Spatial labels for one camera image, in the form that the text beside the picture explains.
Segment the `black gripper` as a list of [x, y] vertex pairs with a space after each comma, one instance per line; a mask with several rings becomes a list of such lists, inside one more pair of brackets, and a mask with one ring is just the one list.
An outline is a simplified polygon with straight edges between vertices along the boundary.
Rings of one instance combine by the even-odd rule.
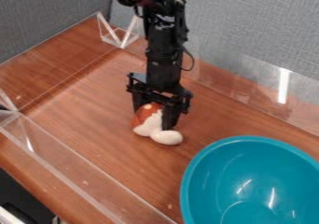
[[162, 128], [171, 130], [179, 122], [180, 113], [187, 114], [194, 94], [182, 86], [183, 56], [175, 58], [151, 57], [146, 64], [146, 73], [127, 74], [127, 91], [132, 95], [134, 110], [155, 102], [164, 106]]

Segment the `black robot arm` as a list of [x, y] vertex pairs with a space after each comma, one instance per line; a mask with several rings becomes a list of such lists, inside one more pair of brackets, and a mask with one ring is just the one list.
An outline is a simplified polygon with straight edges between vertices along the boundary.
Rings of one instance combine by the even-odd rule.
[[179, 116], [188, 112], [192, 93], [180, 85], [180, 73], [187, 70], [183, 57], [191, 52], [188, 40], [186, 0], [118, 0], [132, 7], [143, 19], [147, 40], [147, 67], [143, 74], [128, 74], [127, 90], [132, 93], [134, 107], [154, 103], [162, 107], [162, 128], [172, 129]]

